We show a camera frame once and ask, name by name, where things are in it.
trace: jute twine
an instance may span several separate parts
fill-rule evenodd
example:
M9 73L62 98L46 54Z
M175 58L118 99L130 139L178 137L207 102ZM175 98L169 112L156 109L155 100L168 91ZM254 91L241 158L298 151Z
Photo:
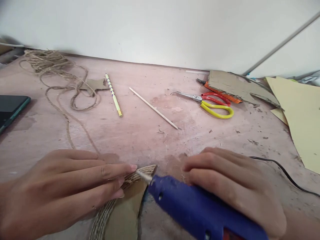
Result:
M71 117L72 119L74 119L78 123L79 123L79 120L76 119L75 117L73 117L65 109L64 109L64 111L62 111L58 106L56 106L49 99L48 92L50 90L64 90L64 92L75 90L75 94L70 99L70 107L73 110L76 110L76 111L86 111L86 110L89 110L89 109L93 108L99 102L97 102L97 94L96 94L96 92L86 83L88 70L86 70L82 66L75 65L69 59L67 59L66 57L62 56L58 51L53 51L53 50L25 50L24 59L19 62L20 67L22 67L21 66L22 62L29 63L31 65L32 69L33 69L33 73L36 74L39 77L40 82L48 87L47 90L45 91L45 96L46 96L48 102L59 113L61 113L64 116L64 118L67 120L67 124L66 124L67 138L68 138L68 141L69 141L72 149L76 149L76 147L73 144L73 141L71 139L71 136L70 136L70 120L69 120L69 117ZM69 73L68 71L66 71L65 69L67 67L78 67L78 68L83 69L84 72L85 72L83 78L81 79L81 78ZM44 83L42 77L46 76L46 75L52 75L52 74L59 75L62 78L66 79L67 80L67 84L65 86L49 86L46 83ZM76 100L77 96L80 94L80 89L79 88L83 84L86 84L87 87L92 90L94 102L88 107L78 108L75 105L75 100ZM99 150L97 149L97 147L93 143L89 133L84 128L83 124L80 123L80 125L84 129L84 131L85 131L88 139L90 140L90 143L92 144L93 148L96 150L96 152L98 154L100 154Z

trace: striped pencil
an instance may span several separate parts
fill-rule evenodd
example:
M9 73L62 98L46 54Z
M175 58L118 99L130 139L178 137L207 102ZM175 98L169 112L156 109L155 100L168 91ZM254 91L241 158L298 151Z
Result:
M116 95L114 94L114 91L113 91L113 88L112 88L112 85L111 85L111 82L110 82L110 79L109 79L109 75L106 74L106 79L108 81L108 85L110 87L110 91L111 91L111 94L112 94L112 98L113 98L113 101L114 101L114 105L116 105L116 109L119 113L119 117L122 117L122 113L121 113L121 110L120 110L120 106L118 104L118 100L116 98Z

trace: phone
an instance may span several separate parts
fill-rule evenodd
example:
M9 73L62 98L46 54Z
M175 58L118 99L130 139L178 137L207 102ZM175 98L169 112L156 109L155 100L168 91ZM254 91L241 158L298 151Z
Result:
M27 96L0 95L0 134L31 101Z

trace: orange scissors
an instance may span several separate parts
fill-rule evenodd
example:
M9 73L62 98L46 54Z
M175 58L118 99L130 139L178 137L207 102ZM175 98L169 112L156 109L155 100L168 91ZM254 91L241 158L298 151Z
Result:
M186 94L186 93L182 93L182 92L175 92L178 93L182 96L191 98L197 102L200 102L201 105L200 107L202 107L204 110L206 110L208 113L210 113L211 115L217 117L217 118L221 118L221 119L228 119L231 118L234 115L234 111L233 109L230 107L230 101L228 99L226 99L225 97L221 96L218 93L214 93L214 92L207 92L207 93L203 93L201 94L201 96L197 96L197 95L190 95L190 94ZM212 96L216 96L219 97L220 99L222 99L225 103L210 97L210 95ZM218 105L213 105L210 103L205 102L204 100L209 100L212 101ZM211 110L210 108L220 108L220 109L225 109L229 112L229 115L222 115L219 113L214 112L213 110Z

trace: cardboard piece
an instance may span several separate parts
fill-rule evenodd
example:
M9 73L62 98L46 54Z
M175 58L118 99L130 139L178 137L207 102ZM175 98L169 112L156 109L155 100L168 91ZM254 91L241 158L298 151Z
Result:
M138 214L147 184L139 180L124 191L125 197L120 198L109 217L105 240L137 240Z
M109 89L109 86L104 84L105 79L99 79L99 80L93 80L93 79L87 79L87 84L94 90L106 90ZM87 92L89 93L89 95L91 97L93 97L93 92L90 88L88 88L88 86L86 84L82 84L82 86L79 88L81 90L87 90Z
M305 168L320 174L320 87L280 77L267 81L284 110Z
M255 96L280 108L278 100L272 93L255 83L242 82L236 75L224 71L211 70L208 83L212 88L233 95L253 105L259 105L259 102L252 98L252 96Z
M280 108L270 110L277 118L279 118L284 124L288 126L288 122L286 116Z

